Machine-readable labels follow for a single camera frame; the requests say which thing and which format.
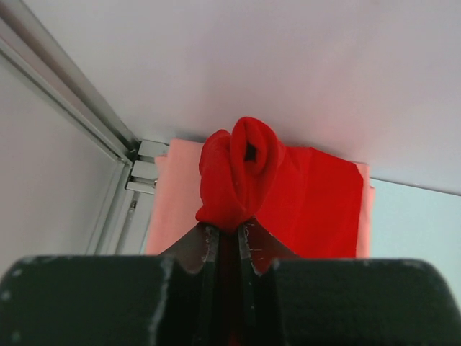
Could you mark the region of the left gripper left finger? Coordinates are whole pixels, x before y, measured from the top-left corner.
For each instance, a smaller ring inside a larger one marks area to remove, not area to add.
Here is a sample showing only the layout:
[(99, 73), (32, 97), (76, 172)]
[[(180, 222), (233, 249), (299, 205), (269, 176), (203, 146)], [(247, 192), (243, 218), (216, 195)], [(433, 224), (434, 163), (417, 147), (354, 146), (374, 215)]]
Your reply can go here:
[(162, 345), (209, 345), (218, 273), (220, 232), (197, 224), (161, 253), (171, 260), (166, 306), (159, 325)]

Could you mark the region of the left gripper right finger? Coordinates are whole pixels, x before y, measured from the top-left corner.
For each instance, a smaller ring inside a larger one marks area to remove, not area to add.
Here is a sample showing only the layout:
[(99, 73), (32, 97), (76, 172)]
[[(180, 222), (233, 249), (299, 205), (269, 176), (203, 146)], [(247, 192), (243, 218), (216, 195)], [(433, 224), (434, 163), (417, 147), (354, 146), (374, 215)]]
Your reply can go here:
[(277, 289), (273, 267), (299, 256), (270, 234), (256, 218), (238, 228), (239, 272), (243, 298), (243, 343), (280, 345)]

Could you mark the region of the red t shirt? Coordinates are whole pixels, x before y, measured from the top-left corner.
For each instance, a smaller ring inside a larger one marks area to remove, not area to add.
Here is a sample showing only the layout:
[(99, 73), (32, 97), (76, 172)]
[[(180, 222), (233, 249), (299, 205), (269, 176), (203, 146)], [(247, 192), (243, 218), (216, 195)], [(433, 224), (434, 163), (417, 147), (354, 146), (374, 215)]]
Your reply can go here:
[(205, 141), (199, 172), (198, 221), (232, 234), (256, 220), (301, 257), (356, 256), (364, 180), (355, 163), (287, 146), (243, 117)]

